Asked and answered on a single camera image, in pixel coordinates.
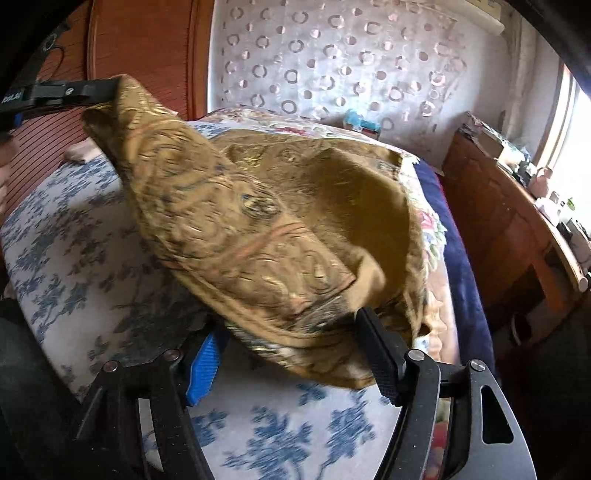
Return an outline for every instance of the folded cloth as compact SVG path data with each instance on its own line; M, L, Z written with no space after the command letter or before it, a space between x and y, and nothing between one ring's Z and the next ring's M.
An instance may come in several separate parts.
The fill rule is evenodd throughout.
M421 230L397 153L252 131L208 141L128 76L83 120L156 256L263 358L363 388L358 308L409 343L419 334Z

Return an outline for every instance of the wooden furniture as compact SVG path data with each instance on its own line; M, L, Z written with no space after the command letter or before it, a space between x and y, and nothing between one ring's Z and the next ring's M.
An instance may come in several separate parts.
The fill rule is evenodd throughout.
M160 102L194 120L207 113L207 70L213 0L87 0L69 17L40 79L85 80L127 73ZM63 161L66 147L86 138L82 109L26 121L13 134L7 208L0 225Z
M491 331L545 299L554 320L536 328L529 343L546 337L588 287L568 243L535 199L459 131L443 172Z

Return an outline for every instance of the bed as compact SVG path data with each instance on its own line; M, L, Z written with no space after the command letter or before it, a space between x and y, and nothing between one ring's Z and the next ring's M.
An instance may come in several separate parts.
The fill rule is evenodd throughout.
M192 127L208 138L233 128L309 137L356 132L252 109L213 112ZM449 363L493 365L492 342L453 218L430 168L404 156L400 181L423 227L431 333L415 347ZM104 157L64 164L10 214L0 231L18 302L42 350L77 398L108 359L152 360L198 329L207 308L150 254ZM426 478L441 461L445 408ZM148 459L159 458L147 405L141 406ZM190 411L217 478L353 479L373 477L399 410L376 386L327 387L254 358L231 342L212 390Z

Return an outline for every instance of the wooden headboard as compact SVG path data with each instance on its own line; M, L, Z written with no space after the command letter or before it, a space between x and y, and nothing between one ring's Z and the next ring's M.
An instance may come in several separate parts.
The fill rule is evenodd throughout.
M105 78L127 73L184 119L207 112L207 67L213 0L87 0L53 50L41 79ZM20 152L11 163L7 209L12 212L62 162L68 145L86 136L82 109L25 122L14 132Z

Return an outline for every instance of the blue floral tablecloth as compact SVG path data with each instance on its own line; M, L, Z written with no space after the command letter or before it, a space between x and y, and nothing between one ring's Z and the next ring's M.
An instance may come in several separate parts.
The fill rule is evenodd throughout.
M209 138L230 128L193 126ZM151 255L105 158L58 168L0 236L25 318L79 398L108 359L150 361L202 324L204 305ZM375 386L304 381L231 341L190 415L217 478L373 478L399 413L385 400ZM158 465L148 406L141 411L147 456Z

